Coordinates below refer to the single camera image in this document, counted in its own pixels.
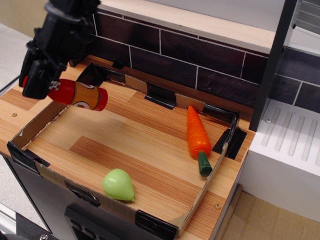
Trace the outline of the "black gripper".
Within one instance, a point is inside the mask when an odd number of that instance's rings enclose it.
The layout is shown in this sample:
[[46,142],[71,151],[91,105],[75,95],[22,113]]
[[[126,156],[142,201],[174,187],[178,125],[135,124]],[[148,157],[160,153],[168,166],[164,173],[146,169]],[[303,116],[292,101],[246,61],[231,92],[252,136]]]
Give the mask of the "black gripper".
[[18,84],[24,97],[45,99],[67,63],[79,60],[93,41],[93,12],[86,10],[76,16],[49,11],[43,26],[34,33],[27,44]]

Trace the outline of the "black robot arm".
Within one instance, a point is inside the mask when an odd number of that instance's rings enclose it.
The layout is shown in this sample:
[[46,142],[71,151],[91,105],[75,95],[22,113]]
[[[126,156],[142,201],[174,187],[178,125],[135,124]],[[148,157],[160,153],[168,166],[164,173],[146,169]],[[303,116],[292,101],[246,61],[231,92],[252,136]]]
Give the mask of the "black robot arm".
[[26,44],[19,86],[25,97],[43,100],[58,85],[70,60],[80,60],[94,39],[92,15],[98,0],[50,0],[42,27]]

